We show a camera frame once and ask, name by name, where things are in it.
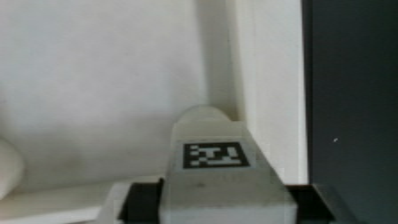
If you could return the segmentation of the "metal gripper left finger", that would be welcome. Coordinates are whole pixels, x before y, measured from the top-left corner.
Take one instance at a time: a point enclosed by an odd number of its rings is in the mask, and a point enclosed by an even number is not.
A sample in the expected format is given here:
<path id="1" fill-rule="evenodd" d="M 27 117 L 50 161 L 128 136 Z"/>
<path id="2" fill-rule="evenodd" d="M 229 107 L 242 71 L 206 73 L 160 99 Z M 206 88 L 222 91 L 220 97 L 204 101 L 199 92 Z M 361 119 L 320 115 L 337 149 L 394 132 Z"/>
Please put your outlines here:
<path id="1" fill-rule="evenodd" d="M 163 179 L 114 184 L 99 210 L 99 224 L 160 224 Z"/>

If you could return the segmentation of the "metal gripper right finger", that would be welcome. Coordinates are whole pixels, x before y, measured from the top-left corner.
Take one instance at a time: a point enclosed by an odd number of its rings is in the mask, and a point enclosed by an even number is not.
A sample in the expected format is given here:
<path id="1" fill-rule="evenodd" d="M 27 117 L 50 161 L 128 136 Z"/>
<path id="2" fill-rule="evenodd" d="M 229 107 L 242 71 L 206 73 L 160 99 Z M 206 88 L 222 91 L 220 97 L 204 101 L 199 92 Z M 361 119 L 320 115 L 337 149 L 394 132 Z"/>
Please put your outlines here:
<path id="1" fill-rule="evenodd" d="M 286 188 L 298 205 L 297 224 L 362 224 L 330 186 L 304 184 Z"/>

